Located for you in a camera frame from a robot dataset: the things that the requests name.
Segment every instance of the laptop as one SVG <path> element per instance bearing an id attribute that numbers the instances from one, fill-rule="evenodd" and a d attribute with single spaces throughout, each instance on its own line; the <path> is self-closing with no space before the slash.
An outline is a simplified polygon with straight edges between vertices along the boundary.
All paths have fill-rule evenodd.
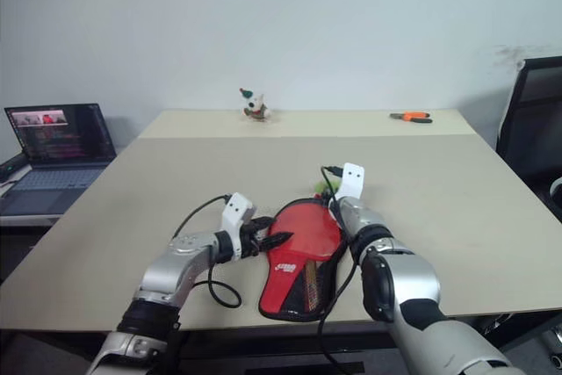
<path id="1" fill-rule="evenodd" d="M 2 216 L 64 214 L 115 158 L 97 104 L 5 111 L 32 169 L 0 198 Z"/>

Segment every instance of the printed logo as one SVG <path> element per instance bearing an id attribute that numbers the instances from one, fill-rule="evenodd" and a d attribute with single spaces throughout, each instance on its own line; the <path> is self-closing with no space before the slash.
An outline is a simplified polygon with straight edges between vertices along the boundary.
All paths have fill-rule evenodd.
<path id="1" fill-rule="evenodd" d="M 294 272 L 297 269 L 295 263 L 278 263 L 275 266 L 275 271 L 281 270 L 282 272 Z"/>

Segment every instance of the toy figurine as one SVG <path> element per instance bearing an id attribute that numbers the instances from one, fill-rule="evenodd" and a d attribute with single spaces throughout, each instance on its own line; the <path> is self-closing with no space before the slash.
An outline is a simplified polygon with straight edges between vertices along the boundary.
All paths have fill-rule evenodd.
<path id="1" fill-rule="evenodd" d="M 244 107 L 244 114 L 246 116 L 261 122 L 271 116 L 270 109 L 263 103 L 263 94 L 256 96 L 252 91 L 244 90 L 243 88 L 240 88 L 240 92 L 246 98 L 246 107 Z"/>

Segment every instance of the table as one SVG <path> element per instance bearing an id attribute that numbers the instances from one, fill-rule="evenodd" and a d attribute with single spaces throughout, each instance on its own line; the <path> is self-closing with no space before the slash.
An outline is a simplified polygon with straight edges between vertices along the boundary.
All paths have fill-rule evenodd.
<path id="1" fill-rule="evenodd" d="M 256 215 L 272 215 L 312 194 L 321 164 L 344 162 L 365 167 L 364 201 L 433 263 L 446 314 L 560 307 L 562 226 L 458 112 L 431 113 L 434 123 L 422 125 L 388 112 L 279 112 L 268 123 L 237 112 L 163 112 L 4 282 L 0 328 L 112 330 L 190 210 L 240 191 Z M 220 213 L 209 207 L 188 227 L 218 228 Z M 340 280 L 349 265 L 346 256 Z M 257 312 L 266 275 L 265 256 L 217 267 L 244 305 L 223 308 L 196 288 L 183 328 L 280 324 Z M 330 320 L 369 320 L 359 277 Z"/>

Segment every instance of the laptop trackpad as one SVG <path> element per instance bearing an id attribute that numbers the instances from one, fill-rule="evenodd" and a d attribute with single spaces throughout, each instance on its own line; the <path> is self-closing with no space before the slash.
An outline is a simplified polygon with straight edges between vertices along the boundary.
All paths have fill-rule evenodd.
<path id="1" fill-rule="evenodd" d="M 10 214 L 44 214 L 60 197 L 60 191 L 22 192 L 9 204 L 4 213 Z"/>

